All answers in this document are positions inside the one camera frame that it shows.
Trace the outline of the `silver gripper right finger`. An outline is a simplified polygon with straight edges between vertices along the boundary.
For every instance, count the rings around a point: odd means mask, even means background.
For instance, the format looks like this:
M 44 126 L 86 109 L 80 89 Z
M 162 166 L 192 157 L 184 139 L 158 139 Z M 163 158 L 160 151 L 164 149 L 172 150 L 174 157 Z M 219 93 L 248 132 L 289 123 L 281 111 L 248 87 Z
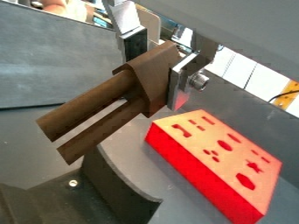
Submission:
M 210 78 L 203 68 L 212 62 L 219 43 L 195 33 L 191 39 L 191 53 L 171 68 L 167 107 L 178 110 L 188 101 L 191 91 L 204 90 Z

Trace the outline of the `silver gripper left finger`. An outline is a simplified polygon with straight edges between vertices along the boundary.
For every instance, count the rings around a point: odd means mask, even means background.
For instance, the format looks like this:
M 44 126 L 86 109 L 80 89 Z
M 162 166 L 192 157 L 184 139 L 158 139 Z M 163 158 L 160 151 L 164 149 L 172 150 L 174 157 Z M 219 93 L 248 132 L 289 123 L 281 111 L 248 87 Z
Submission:
M 131 0 L 102 0 L 115 31 L 124 61 L 147 52 L 147 29 L 142 26 Z

